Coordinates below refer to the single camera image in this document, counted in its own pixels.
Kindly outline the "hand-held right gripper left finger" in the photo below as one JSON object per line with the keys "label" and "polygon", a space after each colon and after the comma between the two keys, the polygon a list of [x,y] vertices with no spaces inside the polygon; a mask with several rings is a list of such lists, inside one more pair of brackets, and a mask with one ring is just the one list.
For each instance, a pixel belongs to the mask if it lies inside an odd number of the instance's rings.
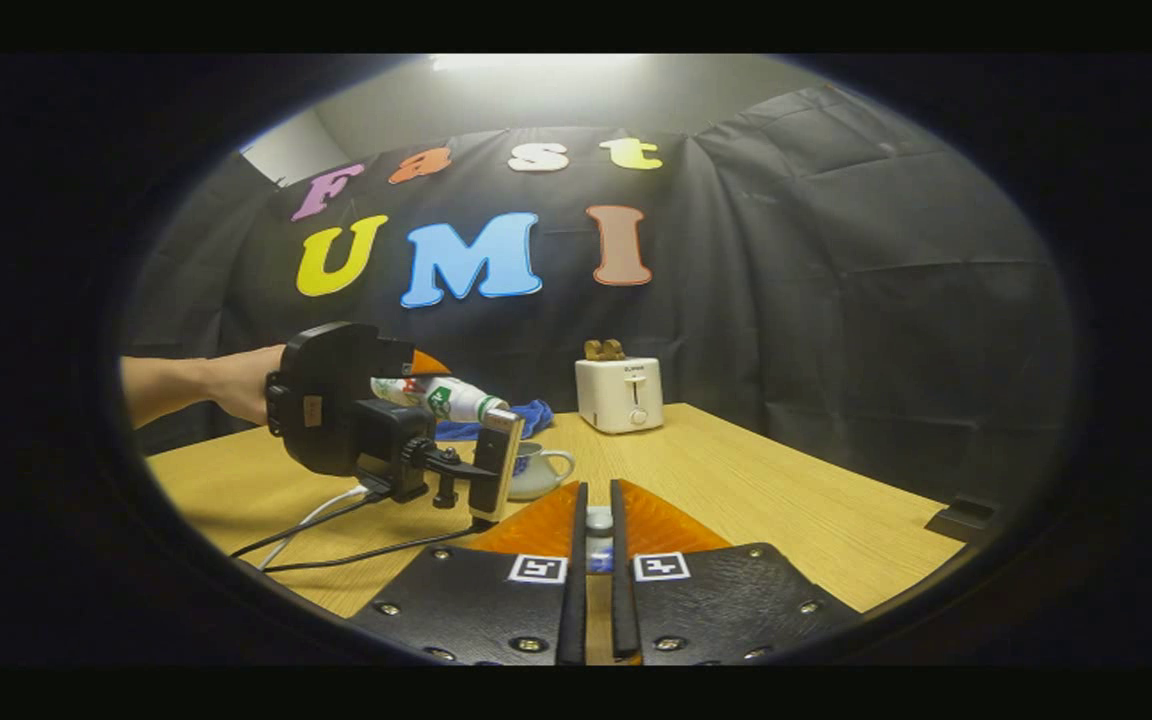
{"label": "hand-held right gripper left finger", "polygon": [[588,486],[554,488],[468,547],[434,544],[349,624],[433,662],[585,662]]}

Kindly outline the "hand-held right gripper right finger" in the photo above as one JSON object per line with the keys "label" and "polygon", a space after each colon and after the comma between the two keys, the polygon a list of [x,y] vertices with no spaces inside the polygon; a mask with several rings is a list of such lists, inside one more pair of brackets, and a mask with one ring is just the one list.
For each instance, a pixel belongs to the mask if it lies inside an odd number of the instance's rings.
{"label": "hand-held right gripper right finger", "polygon": [[761,664],[859,624],[859,611],[809,579],[773,544],[723,541],[627,480],[611,480],[609,492],[617,660]]}

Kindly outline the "white plastic water bottle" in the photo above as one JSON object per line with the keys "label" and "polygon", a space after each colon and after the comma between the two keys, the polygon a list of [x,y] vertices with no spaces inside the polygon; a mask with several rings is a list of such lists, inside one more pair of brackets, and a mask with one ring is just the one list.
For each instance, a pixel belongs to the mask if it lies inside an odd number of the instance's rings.
{"label": "white plastic water bottle", "polygon": [[370,388],[376,397],[402,407],[422,407],[435,420],[453,423],[482,423],[488,411],[508,411],[503,397],[449,376],[371,378]]}

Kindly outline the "white teacup lid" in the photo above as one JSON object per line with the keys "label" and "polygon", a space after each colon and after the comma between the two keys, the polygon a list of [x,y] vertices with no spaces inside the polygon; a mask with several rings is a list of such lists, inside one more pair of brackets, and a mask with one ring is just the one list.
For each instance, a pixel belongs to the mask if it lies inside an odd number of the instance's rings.
{"label": "white teacup lid", "polygon": [[585,521],[586,573],[614,570],[614,516],[611,506],[589,506]]}

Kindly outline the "white blue-patterned teacup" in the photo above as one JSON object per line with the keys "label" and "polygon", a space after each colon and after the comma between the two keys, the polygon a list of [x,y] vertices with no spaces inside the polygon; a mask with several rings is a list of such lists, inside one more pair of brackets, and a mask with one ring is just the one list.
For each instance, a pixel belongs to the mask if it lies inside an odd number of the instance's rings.
{"label": "white blue-patterned teacup", "polygon": [[536,442],[521,442],[507,500],[521,503],[547,495],[571,477],[575,467],[570,452],[547,450]]}

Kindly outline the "blue towel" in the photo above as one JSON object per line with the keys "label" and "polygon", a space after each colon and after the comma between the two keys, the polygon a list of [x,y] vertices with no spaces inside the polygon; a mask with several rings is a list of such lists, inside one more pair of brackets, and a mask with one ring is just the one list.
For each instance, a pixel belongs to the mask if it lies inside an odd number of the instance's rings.
{"label": "blue towel", "polygon": [[[531,401],[530,404],[524,406],[508,406],[507,410],[509,414],[515,414],[524,420],[524,429],[521,432],[521,439],[531,439],[536,433],[541,432],[544,429],[548,429],[550,424],[553,423],[554,414],[550,409],[548,404],[545,404],[543,400]],[[439,420],[435,424],[435,442],[448,444],[448,442],[462,442],[462,441],[475,441],[477,433],[480,432],[482,424],[479,420]]]}

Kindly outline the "white toaster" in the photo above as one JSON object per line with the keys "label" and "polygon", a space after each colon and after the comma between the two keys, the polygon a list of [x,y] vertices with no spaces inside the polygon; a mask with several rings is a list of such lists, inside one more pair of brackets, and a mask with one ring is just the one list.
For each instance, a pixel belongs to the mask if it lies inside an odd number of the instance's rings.
{"label": "white toaster", "polygon": [[577,414],[605,434],[664,425],[664,391],[657,357],[576,361]]}

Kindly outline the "ceiling light panel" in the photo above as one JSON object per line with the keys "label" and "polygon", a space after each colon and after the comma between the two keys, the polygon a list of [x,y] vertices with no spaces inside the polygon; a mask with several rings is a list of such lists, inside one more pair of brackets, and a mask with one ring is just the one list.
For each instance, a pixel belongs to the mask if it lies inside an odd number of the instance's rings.
{"label": "ceiling light panel", "polygon": [[438,53],[429,56],[431,70],[485,70],[612,67],[643,56],[641,53]]}

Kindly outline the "black backdrop cloth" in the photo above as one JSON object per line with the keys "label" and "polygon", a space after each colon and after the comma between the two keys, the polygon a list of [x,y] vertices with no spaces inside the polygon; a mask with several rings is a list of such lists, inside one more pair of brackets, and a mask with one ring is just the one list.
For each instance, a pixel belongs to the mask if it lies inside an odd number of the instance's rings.
{"label": "black backdrop cloth", "polygon": [[430,138],[280,187],[243,158],[143,262],[120,354],[376,325],[573,414],[589,340],[689,404],[916,495],[1005,505],[1056,464],[1074,323],[1032,223],[946,143],[828,85],[695,135]]}

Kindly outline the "black plastic block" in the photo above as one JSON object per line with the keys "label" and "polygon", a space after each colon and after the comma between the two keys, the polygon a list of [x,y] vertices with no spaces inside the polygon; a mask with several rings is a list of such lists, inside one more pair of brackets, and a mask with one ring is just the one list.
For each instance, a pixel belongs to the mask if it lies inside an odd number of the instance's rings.
{"label": "black plastic block", "polygon": [[977,541],[991,528],[1000,509],[1000,505],[987,498],[956,495],[943,509],[935,511],[924,529],[954,541]]}

